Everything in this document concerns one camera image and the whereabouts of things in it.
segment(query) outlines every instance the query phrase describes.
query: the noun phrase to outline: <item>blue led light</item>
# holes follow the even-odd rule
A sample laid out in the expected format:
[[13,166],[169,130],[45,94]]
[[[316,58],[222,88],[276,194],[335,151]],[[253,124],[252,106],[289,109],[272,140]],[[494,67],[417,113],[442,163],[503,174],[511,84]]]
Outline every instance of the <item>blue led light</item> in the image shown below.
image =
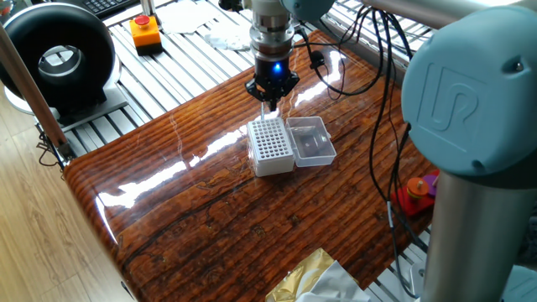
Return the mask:
[[274,64],[274,67],[272,68],[274,73],[280,73],[282,71],[282,65],[280,63]]

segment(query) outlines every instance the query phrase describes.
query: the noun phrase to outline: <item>transparent plastic box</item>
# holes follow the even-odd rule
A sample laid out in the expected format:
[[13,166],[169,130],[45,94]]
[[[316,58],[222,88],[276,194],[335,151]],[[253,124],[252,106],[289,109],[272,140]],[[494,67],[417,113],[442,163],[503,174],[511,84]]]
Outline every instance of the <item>transparent plastic box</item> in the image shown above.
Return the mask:
[[336,150],[320,117],[290,117],[285,129],[295,154],[297,167],[331,164]]

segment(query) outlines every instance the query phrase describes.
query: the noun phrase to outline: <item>white pipette tip box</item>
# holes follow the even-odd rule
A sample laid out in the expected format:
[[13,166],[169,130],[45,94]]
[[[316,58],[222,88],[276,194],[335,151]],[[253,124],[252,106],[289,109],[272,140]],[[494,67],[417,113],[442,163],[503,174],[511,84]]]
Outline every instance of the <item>white pipette tip box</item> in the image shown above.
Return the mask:
[[257,177],[293,170],[295,157],[280,117],[248,123],[248,152]]

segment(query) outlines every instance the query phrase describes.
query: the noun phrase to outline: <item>wooden table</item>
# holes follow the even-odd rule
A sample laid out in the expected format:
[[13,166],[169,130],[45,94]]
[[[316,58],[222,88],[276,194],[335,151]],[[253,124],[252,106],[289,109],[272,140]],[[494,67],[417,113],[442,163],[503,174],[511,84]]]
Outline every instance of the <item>wooden table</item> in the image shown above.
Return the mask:
[[[311,39],[328,41],[321,33]],[[339,54],[318,49],[331,71],[328,80],[339,86]],[[374,77],[375,69],[355,55],[347,52],[345,61],[347,91]],[[322,117],[337,151],[330,166],[254,177],[246,124],[260,111],[244,89],[249,70],[66,168],[81,209],[140,300],[264,301],[318,247],[363,288],[393,261],[386,205],[368,172],[383,82],[334,101],[309,64],[305,49],[296,50],[290,65],[301,80],[279,113]],[[399,99],[396,87],[392,118],[400,135]],[[387,115],[375,146],[383,188],[395,153]],[[409,143],[403,180],[431,168]],[[413,227],[421,232],[429,223],[430,213]],[[398,234],[404,248],[409,239]]]

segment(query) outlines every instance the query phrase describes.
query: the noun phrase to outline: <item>white paper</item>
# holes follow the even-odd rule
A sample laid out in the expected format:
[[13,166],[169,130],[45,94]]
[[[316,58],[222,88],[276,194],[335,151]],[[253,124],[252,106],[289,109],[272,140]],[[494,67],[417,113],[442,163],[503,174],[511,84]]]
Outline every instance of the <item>white paper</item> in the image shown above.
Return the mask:
[[216,10],[204,9],[191,0],[178,1],[157,9],[162,30],[167,34],[192,34],[218,15]]
[[301,294],[296,302],[370,302],[349,276],[335,261],[319,278],[310,292]]

